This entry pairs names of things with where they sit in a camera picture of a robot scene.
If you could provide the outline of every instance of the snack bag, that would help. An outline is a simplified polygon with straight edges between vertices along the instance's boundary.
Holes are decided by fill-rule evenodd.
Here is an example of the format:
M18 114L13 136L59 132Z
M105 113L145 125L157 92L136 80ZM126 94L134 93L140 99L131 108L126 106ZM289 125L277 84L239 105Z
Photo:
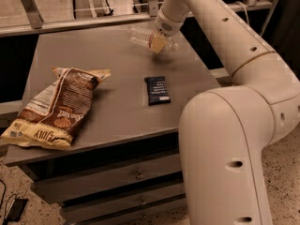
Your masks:
M31 99L1 135L5 142L23 147L69 149L91 108L93 89L111 75L108 69L52 70L58 80Z

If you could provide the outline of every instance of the drawer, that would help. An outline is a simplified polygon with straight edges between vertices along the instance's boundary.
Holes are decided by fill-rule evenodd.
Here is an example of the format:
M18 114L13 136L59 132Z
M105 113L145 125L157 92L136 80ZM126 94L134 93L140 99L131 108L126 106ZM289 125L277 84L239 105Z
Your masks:
M35 182L31 189L47 203L62 203L100 191L181 171L179 154L139 158L130 165L112 164Z
M124 213L115 213L111 216L104 216L86 220L77 223L77 225L118 225L141 218L147 218L148 216L166 212L186 205L187 201L184 195L176 196L164 202L153 202L153 204L145 206L144 208L131 209L127 210Z
M130 192L123 192L108 198L62 208L61 215L68 222L72 223L104 216L132 207L145 206L149 203L184 194L184 185L181 182L180 179L177 179L176 181L134 189Z

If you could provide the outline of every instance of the speckled floor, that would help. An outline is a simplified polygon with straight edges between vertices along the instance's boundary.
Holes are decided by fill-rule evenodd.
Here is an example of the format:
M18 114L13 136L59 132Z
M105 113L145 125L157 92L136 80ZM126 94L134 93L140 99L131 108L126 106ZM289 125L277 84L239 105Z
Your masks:
M65 220L59 215L59 206L48 205L30 190L31 181L18 168L3 165L0 157L0 178L7 185L4 203L13 193L18 198L27 198L22 219L23 225L63 225ZM300 224L300 126L279 142L262 151L262 163L268 190L274 225ZM4 206L0 221L3 220ZM186 207L133 221L127 225L188 225Z

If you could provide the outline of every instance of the brown chip bag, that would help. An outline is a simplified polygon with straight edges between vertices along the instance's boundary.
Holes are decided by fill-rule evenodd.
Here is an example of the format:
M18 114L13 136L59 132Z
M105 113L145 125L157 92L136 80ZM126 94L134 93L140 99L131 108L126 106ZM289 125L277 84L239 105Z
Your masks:
M91 108L93 89L111 75L106 70L83 71L54 67L58 80L36 95L1 138L19 146L66 150Z

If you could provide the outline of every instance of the gray tabletop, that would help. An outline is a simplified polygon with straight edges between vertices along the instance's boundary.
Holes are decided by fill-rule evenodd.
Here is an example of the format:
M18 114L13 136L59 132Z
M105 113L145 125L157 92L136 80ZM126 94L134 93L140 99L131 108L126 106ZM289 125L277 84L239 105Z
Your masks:
M142 27L153 28L152 22ZM78 136L68 151L11 145L5 163L25 164L80 153L178 129L181 111L202 91L218 87L207 67L178 34L178 52L159 55L128 42L127 25L46 34L39 37L23 95L30 98L56 80L51 67L102 69L112 76L94 90L94 100ZM170 104L148 106L144 77L165 76Z

